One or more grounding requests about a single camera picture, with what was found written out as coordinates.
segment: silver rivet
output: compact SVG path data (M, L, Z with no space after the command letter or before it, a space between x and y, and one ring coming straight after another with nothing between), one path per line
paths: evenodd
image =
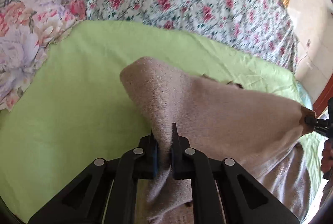
M185 153L189 154L189 155L193 155L193 154L195 154L195 149L193 149L193 148L187 148L185 150Z
M104 159L102 158L97 158L95 161L94 161L94 164L95 166L102 166L104 164Z
M235 164L235 160L232 158L227 158L224 162L227 166L233 166Z
M144 150L142 148L135 148L133 150L133 153L135 153L135 154L142 154L143 152L144 152Z

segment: human hand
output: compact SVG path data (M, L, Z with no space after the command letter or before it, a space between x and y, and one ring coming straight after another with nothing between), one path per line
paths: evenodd
M322 156L320 169L323 173L326 173L333 166L333 149L332 144L328 140L325 141Z

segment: floral pillow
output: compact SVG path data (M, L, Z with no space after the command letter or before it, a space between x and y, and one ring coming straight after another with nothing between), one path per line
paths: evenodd
M10 111L22 96L46 60L48 44L84 19L58 1L16 0L0 8L0 110Z

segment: green bed sheet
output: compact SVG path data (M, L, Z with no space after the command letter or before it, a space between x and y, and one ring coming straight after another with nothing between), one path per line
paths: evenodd
M0 113L0 196L24 222L95 158L118 158L149 134L119 81L120 71L142 56L301 101L288 70L207 38L135 22L82 22L50 46L11 113ZM319 140L301 140L313 193Z

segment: brown wooden edge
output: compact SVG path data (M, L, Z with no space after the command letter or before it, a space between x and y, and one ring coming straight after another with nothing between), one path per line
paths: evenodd
M327 107L327 101L333 97L333 74L328 80L324 90L319 95L318 99L313 104L313 110L317 116L320 116Z

